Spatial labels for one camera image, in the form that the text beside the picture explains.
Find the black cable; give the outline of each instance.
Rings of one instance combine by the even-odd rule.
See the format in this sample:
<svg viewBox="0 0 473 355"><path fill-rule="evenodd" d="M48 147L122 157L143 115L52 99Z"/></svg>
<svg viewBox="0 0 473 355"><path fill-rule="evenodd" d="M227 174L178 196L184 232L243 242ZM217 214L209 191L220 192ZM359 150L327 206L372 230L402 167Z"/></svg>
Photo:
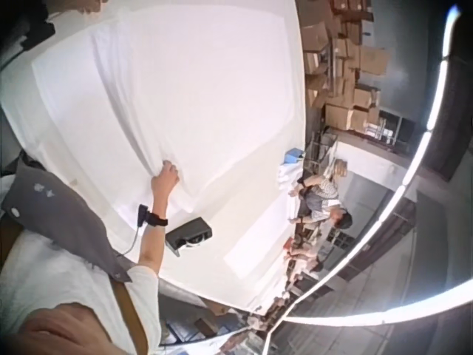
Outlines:
<svg viewBox="0 0 473 355"><path fill-rule="evenodd" d="M25 50L20 50L18 53L16 53L12 58L8 59L7 61L5 61L4 64L1 65L0 67L0 72L3 72L3 70L8 67L8 65L14 61L15 59L17 59L21 54L23 54L25 52Z"/></svg>
<svg viewBox="0 0 473 355"><path fill-rule="evenodd" d="M136 239L138 238L138 231L139 231L139 230L140 230L140 227L136 228L135 238L133 239L133 244L132 244L132 246L130 246L130 249L128 249L127 251L125 251L123 254L117 255L117 257L124 257L124 256L127 255L131 250L133 250L133 247L135 246L135 243L136 243Z"/></svg>

